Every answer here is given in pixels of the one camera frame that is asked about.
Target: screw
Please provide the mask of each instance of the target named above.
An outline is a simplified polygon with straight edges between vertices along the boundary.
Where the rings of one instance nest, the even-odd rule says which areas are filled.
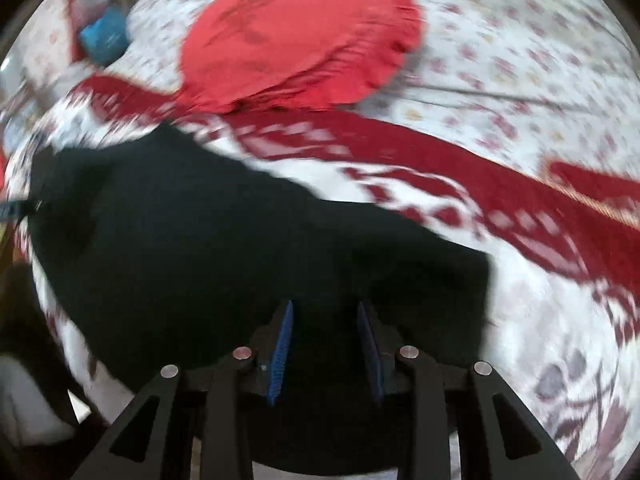
[[[251,349],[248,346],[239,346],[234,350],[234,357],[239,361],[243,361],[251,357]]]
[[[178,367],[176,365],[167,365],[160,370],[160,375],[165,379],[173,379],[178,374]]]
[[[491,368],[491,365],[489,363],[485,363],[484,361],[478,361],[476,364],[474,364],[474,370],[477,374],[480,375],[489,375],[494,371],[494,369]]]
[[[400,349],[400,355],[405,359],[415,359],[418,357],[419,350],[415,346],[406,345]]]

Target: triangular cutout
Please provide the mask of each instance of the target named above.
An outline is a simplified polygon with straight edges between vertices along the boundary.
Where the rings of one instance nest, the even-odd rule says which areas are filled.
[[[504,452],[509,460],[535,455],[542,446],[503,394],[493,396]]]
[[[134,462],[144,462],[158,406],[160,406],[160,397],[149,397],[132,421],[119,434],[110,452]]]

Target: black cloth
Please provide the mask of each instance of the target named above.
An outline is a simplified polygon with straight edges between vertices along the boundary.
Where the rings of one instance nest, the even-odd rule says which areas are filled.
[[[134,391],[165,364],[212,364],[294,301],[279,407],[250,422],[259,462],[316,474],[397,463],[406,427],[369,401],[358,298],[441,363],[477,357],[485,254],[374,205],[320,200],[167,124],[36,157],[31,189],[33,247],[56,297]]]

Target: bed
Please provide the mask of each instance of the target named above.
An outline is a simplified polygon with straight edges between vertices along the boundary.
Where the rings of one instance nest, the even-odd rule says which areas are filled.
[[[178,50],[211,1],[140,0],[126,54],[53,105],[12,156],[9,197],[28,192],[39,146],[123,142],[171,112],[207,149],[328,200],[410,216],[491,255],[481,357],[581,478],[615,478],[640,441],[640,82],[628,27],[602,0],[417,0],[420,52],[348,107],[395,126],[346,111],[331,120],[177,113]],[[56,303],[24,224],[17,241],[70,370],[114,420],[132,393]],[[459,475],[455,438],[451,449]]]

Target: round red pillow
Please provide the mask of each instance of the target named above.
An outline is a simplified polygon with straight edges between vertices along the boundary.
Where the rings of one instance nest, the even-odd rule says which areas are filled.
[[[412,0],[216,0],[182,45],[194,111],[330,108],[379,88],[415,49]]]

